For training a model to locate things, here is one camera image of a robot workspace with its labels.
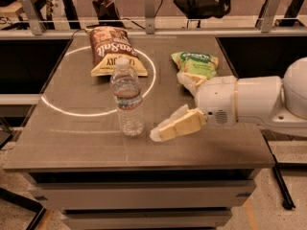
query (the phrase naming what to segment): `snack bag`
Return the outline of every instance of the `snack bag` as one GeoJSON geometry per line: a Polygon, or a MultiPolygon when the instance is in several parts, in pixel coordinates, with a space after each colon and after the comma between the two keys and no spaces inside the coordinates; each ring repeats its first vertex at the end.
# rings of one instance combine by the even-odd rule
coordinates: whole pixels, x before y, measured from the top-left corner
{"type": "Polygon", "coordinates": [[[127,31],[109,26],[88,30],[95,67],[91,76],[111,75],[115,69],[115,59],[125,57],[130,60],[138,76],[148,76],[148,72],[137,53],[130,45],[127,31]]]}
{"type": "Polygon", "coordinates": [[[205,53],[177,52],[172,54],[179,72],[206,76],[209,80],[217,77],[219,59],[205,53]]]}

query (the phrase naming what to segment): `brown snack bag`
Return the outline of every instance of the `brown snack bag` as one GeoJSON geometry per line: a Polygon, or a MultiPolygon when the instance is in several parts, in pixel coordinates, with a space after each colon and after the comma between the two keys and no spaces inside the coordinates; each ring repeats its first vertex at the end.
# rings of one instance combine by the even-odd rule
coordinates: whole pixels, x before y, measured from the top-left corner
{"type": "Polygon", "coordinates": [[[89,31],[95,67],[91,76],[111,75],[115,69],[115,59],[125,57],[130,60],[138,76],[148,76],[148,72],[137,53],[130,45],[127,31],[109,26],[96,27],[89,31]]]}

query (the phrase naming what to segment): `drawer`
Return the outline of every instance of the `drawer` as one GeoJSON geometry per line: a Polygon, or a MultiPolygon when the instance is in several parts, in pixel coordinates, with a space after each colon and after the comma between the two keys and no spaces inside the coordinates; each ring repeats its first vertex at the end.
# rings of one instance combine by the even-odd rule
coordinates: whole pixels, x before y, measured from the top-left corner
{"type": "Polygon", "coordinates": [[[153,183],[36,184],[30,193],[50,210],[163,209],[242,205],[253,180],[153,183]]]}
{"type": "Polygon", "coordinates": [[[225,225],[231,218],[229,210],[221,211],[140,211],[63,215],[62,221],[71,229],[205,229],[225,225]]]}

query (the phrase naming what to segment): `gray tabletop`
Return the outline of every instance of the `gray tabletop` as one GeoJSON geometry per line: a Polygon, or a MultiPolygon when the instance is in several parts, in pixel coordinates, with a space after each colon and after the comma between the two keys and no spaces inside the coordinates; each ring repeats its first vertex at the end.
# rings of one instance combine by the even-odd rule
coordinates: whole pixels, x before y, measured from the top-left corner
{"type": "Polygon", "coordinates": [[[178,51],[219,58],[220,76],[231,75],[211,35],[130,35],[148,69],[141,78],[145,131],[124,136],[117,121],[109,77],[90,77],[94,67],[89,38],[76,36],[43,99],[12,150],[4,169],[18,172],[104,170],[253,169],[273,165],[257,126],[205,126],[201,131],[155,143],[150,131],[193,97],[177,82],[170,55],[178,51]]]}

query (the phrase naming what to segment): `bottle cap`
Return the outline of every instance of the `bottle cap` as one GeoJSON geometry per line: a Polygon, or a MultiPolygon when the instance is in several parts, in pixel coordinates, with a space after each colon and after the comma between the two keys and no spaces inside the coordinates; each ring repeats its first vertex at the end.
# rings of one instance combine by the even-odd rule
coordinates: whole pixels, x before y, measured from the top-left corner
{"type": "Polygon", "coordinates": [[[130,61],[126,57],[119,57],[115,59],[116,68],[124,69],[130,67],[130,61]]]}

